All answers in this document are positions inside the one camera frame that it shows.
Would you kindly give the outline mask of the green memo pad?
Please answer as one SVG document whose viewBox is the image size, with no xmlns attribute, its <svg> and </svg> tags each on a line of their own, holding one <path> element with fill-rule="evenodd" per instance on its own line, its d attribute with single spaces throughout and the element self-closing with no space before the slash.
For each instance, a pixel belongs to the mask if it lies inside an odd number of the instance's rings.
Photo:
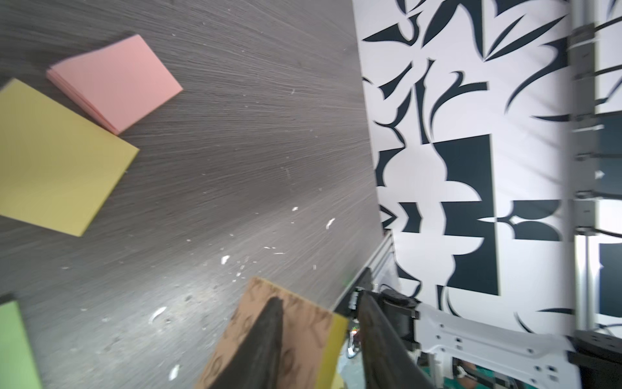
<svg viewBox="0 0 622 389">
<path fill-rule="evenodd" d="M 1 304 L 1 389 L 42 389 L 17 301 Z"/>
</svg>

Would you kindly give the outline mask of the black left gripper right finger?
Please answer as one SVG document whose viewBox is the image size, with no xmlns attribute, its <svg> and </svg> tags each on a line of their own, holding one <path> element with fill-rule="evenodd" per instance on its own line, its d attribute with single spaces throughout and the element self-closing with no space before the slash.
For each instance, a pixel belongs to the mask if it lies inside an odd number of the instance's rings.
<svg viewBox="0 0 622 389">
<path fill-rule="evenodd" d="M 417 367 L 390 321 L 370 293 L 357 303 L 361 326 L 361 351 L 367 388 L 433 388 L 431 379 Z"/>
</svg>

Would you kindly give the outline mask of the torn yellow memo page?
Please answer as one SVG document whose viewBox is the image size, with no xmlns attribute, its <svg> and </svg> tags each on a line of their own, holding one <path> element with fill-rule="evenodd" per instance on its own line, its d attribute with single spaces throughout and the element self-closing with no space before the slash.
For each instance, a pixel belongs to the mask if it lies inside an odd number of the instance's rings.
<svg viewBox="0 0 622 389">
<path fill-rule="evenodd" d="M 254 277 L 204 369 L 197 388 L 209 388 L 233 358 L 270 298 L 283 301 L 283 345 L 277 388 L 329 388 L 348 321 L 268 280 Z"/>
</svg>

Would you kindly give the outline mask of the yellow memo pad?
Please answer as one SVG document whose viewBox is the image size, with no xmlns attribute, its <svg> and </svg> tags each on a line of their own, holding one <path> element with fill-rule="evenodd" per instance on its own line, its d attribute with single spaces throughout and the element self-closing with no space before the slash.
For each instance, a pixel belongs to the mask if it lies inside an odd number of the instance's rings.
<svg viewBox="0 0 622 389">
<path fill-rule="evenodd" d="M 138 151 L 11 79 L 1 89 L 1 214 L 80 237 Z"/>
</svg>

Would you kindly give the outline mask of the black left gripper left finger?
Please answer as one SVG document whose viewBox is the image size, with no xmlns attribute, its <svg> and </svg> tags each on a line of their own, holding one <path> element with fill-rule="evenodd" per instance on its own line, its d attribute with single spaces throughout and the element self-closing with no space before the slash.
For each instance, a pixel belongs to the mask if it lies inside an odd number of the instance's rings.
<svg viewBox="0 0 622 389">
<path fill-rule="evenodd" d="M 282 345 L 283 301 L 273 297 L 209 388 L 277 388 Z"/>
</svg>

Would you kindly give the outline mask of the large pink memo pad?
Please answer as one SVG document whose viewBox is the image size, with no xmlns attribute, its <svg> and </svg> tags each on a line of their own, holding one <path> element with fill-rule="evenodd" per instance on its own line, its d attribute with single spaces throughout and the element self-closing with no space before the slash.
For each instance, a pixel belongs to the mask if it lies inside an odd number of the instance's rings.
<svg viewBox="0 0 622 389">
<path fill-rule="evenodd" d="M 140 35 L 56 63 L 46 77 L 116 136 L 183 91 Z"/>
</svg>

